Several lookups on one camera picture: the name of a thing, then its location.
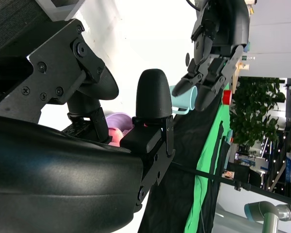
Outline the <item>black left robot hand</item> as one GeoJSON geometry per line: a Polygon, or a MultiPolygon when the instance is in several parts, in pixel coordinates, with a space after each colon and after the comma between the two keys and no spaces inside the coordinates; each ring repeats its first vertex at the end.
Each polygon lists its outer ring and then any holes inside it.
{"type": "Polygon", "coordinates": [[[179,97],[197,87],[195,109],[199,112],[206,110],[236,71],[236,63],[248,42],[248,33],[247,21],[199,18],[191,35],[194,58],[172,96],[179,97]]]}

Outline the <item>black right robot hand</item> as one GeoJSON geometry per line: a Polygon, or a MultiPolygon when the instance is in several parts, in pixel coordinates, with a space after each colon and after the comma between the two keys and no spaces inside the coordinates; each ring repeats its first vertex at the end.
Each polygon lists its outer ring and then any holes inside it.
{"type": "Polygon", "coordinates": [[[112,137],[101,100],[119,94],[77,19],[0,51],[0,233],[110,233],[131,222],[175,155],[165,73],[139,79],[133,127],[112,137]]]}

